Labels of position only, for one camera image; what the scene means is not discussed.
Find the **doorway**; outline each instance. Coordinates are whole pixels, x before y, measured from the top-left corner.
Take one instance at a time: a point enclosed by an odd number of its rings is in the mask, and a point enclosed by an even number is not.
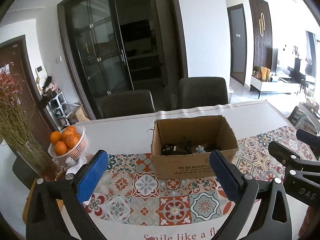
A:
[[[133,89],[150,90],[156,111],[170,110],[165,94],[167,73],[160,63],[157,11],[150,0],[116,0],[119,24]]]
[[[37,106],[37,99],[33,94],[33,87],[30,73],[26,61],[24,50],[24,42],[21,39],[16,41],[8,41],[0,44],[0,67],[6,68],[13,75],[13,79],[21,83],[22,94],[20,96],[21,107],[26,111],[27,116],[30,116],[30,131],[37,142],[47,149],[50,145],[50,134],[54,129],[50,126],[50,122],[46,119],[45,113],[42,113]]]
[[[244,85],[247,65],[247,30],[243,4],[228,8],[231,38],[230,76]]]

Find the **cabinet door handle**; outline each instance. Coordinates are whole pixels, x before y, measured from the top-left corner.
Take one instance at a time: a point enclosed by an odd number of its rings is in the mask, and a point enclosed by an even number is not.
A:
[[[126,63],[125,63],[125,58],[124,58],[124,52],[123,52],[122,49],[121,49],[120,56],[121,56],[121,61],[123,62],[123,65],[126,65]]]

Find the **metal screw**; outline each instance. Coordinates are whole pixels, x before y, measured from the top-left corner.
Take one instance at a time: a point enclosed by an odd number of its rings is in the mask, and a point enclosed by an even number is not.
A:
[[[251,174],[246,173],[246,174],[244,174],[244,178],[250,180],[250,179],[252,179],[253,177],[252,177]]]
[[[73,174],[72,173],[68,173],[66,176],[65,176],[66,180],[71,180],[73,179]]]
[[[280,184],[281,183],[281,179],[275,178],[275,183]]]
[[[37,180],[37,184],[41,184],[41,183],[43,183],[43,182],[44,182],[44,179],[42,179],[42,178],[40,178],[40,179]]]

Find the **cardboard box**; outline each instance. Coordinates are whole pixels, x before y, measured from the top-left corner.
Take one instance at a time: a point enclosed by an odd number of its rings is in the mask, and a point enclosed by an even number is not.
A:
[[[90,121],[89,118],[87,118],[84,109],[83,109],[83,105],[79,106],[78,109],[76,110],[76,117],[78,119],[78,122],[88,122]]]
[[[183,140],[191,140],[196,146],[216,142],[230,163],[238,151],[236,137],[221,115],[156,120],[151,153],[160,179],[193,179],[214,175],[208,161],[210,153],[161,155],[163,145],[177,145]]]

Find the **dark wooden door frame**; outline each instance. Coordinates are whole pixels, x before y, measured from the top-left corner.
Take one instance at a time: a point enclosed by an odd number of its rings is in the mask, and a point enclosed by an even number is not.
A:
[[[44,123],[47,126],[49,131],[53,132],[53,131],[59,130],[57,125],[53,121],[52,117],[50,116],[50,113],[47,110],[47,108],[43,107],[43,105],[41,104],[42,98],[41,98],[40,93],[38,92],[39,90],[38,90],[36,81],[34,80],[33,72],[32,72],[29,57],[28,57],[26,36],[22,35],[22,36],[18,36],[13,39],[4,41],[0,44],[0,49],[7,47],[11,44],[18,45],[19,58],[20,58],[20,62],[21,62],[21,70],[23,73],[23,79],[26,83],[29,94],[31,95],[33,104],[36,108],[36,111],[38,111],[41,119],[44,121]]]
[[[232,72],[233,72],[233,30],[232,30],[232,21],[231,21],[231,11],[237,10],[237,9],[242,9],[243,20],[244,20],[244,38],[245,38],[245,58],[244,58],[244,62],[245,62],[245,65],[244,65],[244,81],[243,82],[232,75]],[[244,85],[244,83],[245,83],[245,75],[246,75],[246,71],[247,71],[247,25],[246,25],[246,22],[245,22],[243,3],[228,7],[227,11],[228,11],[228,18],[229,18],[229,26],[230,26],[230,48],[231,48],[230,76],[233,79],[237,80],[239,83]]]
[[[72,39],[69,39],[69,34],[68,34],[68,16],[67,16],[67,10],[68,7],[73,5],[77,0],[63,0],[57,5],[57,11],[58,11],[58,24],[59,24],[59,30],[60,30],[60,38],[61,38],[61,43],[64,51],[64,55],[66,58],[67,66],[69,69],[69,73],[72,79],[72,82],[75,86],[76,92],[78,94],[78,97],[81,101],[81,103],[84,106],[84,110],[86,111],[88,117],[91,120],[95,120],[96,116],[94,114],[94,111],[91,106],[95,104],[92,98],[88,98],[86,96],[85,91],[87,91],[89,88],[88,84],[82,84],[81,80],[84,78],[81,73],[78,73],[76,64],[79,64],[77,62],[76,58],[73,58],[73,53],[70,45],[70,41]],[[172,5],[172,11],[175,12],[175,20],[177,22],[177,28],[178,28],[178,34],[179,34],[179,45],[180,45],[180,58],[182,60],[182,65],[183,65],[183,75],[187,76],[187,57],[186,57],[186,47],[184,43],[184,34],[183,34],[183,25],[182,25],[182,18],[181,18],[181,11],[180,11],[180,6],[179,6],[179,1],[178,0],[172,0],[174,2],[174,5]]]

